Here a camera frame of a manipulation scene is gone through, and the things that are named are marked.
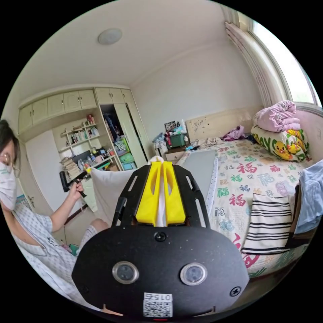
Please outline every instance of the upper cabinet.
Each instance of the upper cabinet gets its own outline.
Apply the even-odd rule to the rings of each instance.
[[[22,131],[30,128],[33,124],[32,121],[32,104],[27,105],[19,110],[19,119],[18,119],[18,131]]]
[[[100,105],[113,104],[110,89],[106,87],[97,87],[97,96]]]
[[[63,94],[56,94],[48,97],[48,116],[54,117],[65,112]]]
[[[37,124],[48,118],[47,98],[33,103],[32,123]]]
[[[95,102],[93,90],[79,91],[79,98],[81,101],[81,108],[82,109],[96,108],[97,103]]]
[[[113,103],[124,103],[123,94],[119,88],[111,88],[110,94]]]
[[[81,100],[78,91],[63,94],[65,112],[81,110]]]

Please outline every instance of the pink blanket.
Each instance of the pink blanket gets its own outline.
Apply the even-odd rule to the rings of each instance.
[[[299,119],[295,118],[296,105],[291,101],[281,101],[269,108],[264,108],[253,117],[253,124],[271,131],[300,130]]]

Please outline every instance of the cabinet door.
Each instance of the cabinet door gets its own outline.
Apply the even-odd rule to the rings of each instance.
[[[137,167],[144,166],[147,161],[145,155],[141,149],[138,137],[136,135],[135,129],[132,125],[130,115],[125,103],[114,104],[121,128],[128,142],[130,152],[135,159]]]
[[[148,159],[153,157],[153,146],[151,141],[148,139],[148,136],[146,134],[144,125],[142,123],[141,117],[139,115],[139,112],[137,110],[135,101],[132,97],[132,93],[130,90],[121,90],[122,94],[124,95],[124,101],[128,104],[129,111],[131,113],[131,117],[134,121],[134,124],[136,126],[137,133],[139,135],[140,141],[142,146],[144,147],[146,156]]]
[[[124,103],[122,92],[119,88],[110,88],[113,104]]]
[[[80,100],[82,109],[91,109],[97,106],[95,102],[93,90],[80,91]]]
[[[110,89],[106,87],[97,87],[97,95],[99,104],[113,104]]]
[[[32,122],[32,105],[27,105],[19,110],[18,131],[21,134],[24,130],[30,128]]]
[[[33,125],[48,118],[47,98],[33,103]]]
[[[81,110],[81,101],[78,91],[63,94],[65,112]]]
[[[63,114],[65,112],[63,94],[57,94],[48,97],[47,103],[49,117],[53,117],[58,114]]]

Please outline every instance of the bedspread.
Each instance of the bedspread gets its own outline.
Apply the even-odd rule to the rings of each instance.
[[[248,140],[223,142],[206,150],[216,150],[218,177],[210,225],[227,236],[241,250],[249,228],[253,193],[268,196],[288,196],[304,168],[313,162],[280,160],[259,144]],[[178,161],[182,165],[189,152]],[[241,253],[250,278],[275,272],[298,259],[306,245],[279,255],[249,255]]]

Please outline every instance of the short dark hair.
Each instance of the short dark hair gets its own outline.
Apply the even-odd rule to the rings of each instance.
[[[18,138],[14,135],[12,129],[10,128],[6,120],[0,120],[0,153],[4,150],[6,145],[13,141],[14,145],[14,160],[13,164],[17,163],[20,166],[20,144]]]

